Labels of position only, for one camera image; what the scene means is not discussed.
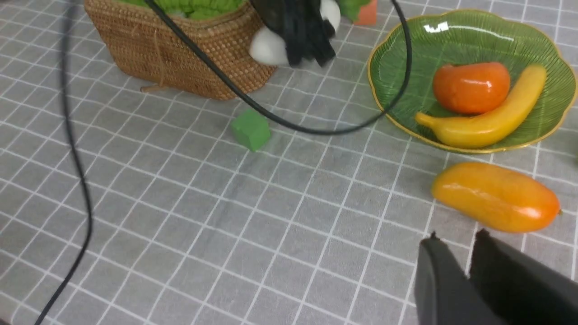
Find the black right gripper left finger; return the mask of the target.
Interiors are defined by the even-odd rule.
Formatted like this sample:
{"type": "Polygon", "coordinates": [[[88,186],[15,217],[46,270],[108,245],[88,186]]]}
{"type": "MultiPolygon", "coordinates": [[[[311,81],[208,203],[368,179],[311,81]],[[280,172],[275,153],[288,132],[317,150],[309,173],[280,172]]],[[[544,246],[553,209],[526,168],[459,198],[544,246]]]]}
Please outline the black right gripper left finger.
{"type": "Polygon", "coordinates": [[[485,304],[435,232],[420,241],[414,295],[420,325],[505,324],[485,304]]]}

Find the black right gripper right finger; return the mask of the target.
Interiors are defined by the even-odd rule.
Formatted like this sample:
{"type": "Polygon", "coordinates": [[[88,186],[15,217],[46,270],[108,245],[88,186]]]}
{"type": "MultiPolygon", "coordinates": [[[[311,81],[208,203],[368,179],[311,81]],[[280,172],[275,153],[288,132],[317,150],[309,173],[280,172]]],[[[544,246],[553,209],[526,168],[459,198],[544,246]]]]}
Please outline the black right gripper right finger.
{"type": "Polygon", "coordinates": [[[505,325],[575,325],[576,282],[486,230],[475,235],[469,280],[505,325]]]}

